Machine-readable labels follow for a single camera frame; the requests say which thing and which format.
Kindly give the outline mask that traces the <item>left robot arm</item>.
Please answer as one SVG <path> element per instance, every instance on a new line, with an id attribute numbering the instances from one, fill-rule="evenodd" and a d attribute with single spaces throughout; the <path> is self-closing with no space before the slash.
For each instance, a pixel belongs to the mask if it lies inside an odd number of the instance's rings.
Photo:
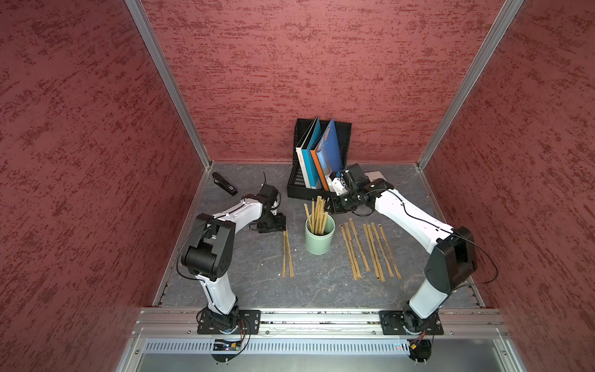
<path id="1" fill-rule="evenodd" d="M 241 323 L 238 299 L 229 283 L 235 235 L 248 227 L 259 233 L 283 232 L 286 218 L 278 212 L 280 192 L 263 184 L 257 194 L 244 196 L 238 204 L 215 215 L 200 214 L 178 256 L 190 281 L 201 283 L 207 306 L 202 313 L 217 330 L 231 333 Z"/>

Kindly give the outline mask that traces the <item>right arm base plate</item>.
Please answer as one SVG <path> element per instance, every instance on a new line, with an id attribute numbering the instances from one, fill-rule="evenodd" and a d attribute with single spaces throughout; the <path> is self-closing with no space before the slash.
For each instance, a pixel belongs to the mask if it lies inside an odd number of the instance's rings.
<path id="1" fill-rule="evenodd" d="M 419 318 L 413 311 L 379 311 L 380 325 L 385 336 L 442 336 L 444 329 L 439 313 Z"/>

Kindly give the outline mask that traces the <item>green metal cup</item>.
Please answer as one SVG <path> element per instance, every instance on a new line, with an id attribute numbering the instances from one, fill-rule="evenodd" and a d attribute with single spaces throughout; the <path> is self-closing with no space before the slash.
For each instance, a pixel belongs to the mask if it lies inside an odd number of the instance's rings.
<path id="1" fill-rule="evenodd" d="M 324 233 L 322 235 L 315 235 L 310 231 L 309 221 L 305 222 L 305 247 L 308 252 L 314 255 L 326 254 L 333 241 L 333 236 L 336 231 L 336 223 L 331 215 L 328 216 Z"/>

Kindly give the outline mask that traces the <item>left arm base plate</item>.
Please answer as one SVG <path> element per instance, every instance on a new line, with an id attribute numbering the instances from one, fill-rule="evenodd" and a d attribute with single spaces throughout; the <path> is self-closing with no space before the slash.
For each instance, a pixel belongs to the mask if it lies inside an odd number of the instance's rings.
<path id="1" fill-rule="evenodd" d="M 235 309 L 229 315 L 221 315 L 209 308 L 203 308 L 197 314 L 199 335 L 240 335 L 246 332 L 257 335 L 260 329 L 262 312 L 255 309 Z"/>

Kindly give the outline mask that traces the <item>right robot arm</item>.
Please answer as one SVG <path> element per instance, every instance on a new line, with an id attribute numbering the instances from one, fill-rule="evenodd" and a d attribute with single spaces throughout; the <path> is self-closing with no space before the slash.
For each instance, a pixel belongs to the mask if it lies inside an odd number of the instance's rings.
<path id="1" fill-rule="evenodd" d="M 469 229 L 456 229 L 433 218 L 384 179 L 351 184 L 342 195 L 331 197 L 331 206 L 338 213 L 367 206 L 398 224 L 428 252 L 425 280 L 403 308 L 403 325 L 410 334 L 426 330 L 439 307 L 477 269 L 474 237 Z"/>

